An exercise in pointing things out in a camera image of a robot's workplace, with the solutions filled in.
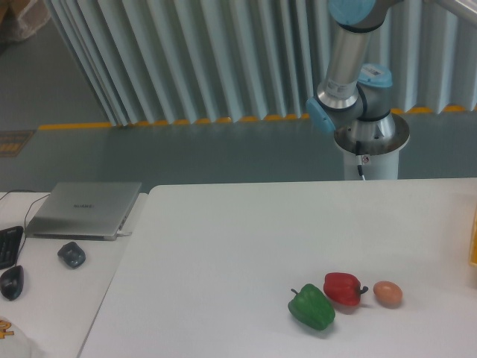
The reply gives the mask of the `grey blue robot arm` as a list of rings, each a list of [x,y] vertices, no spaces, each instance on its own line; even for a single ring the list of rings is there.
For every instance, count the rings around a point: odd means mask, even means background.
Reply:
[[[474,1],[330,1],[337,28],[307,110],[337,142],[399,146],[417,104],[476,106]]]

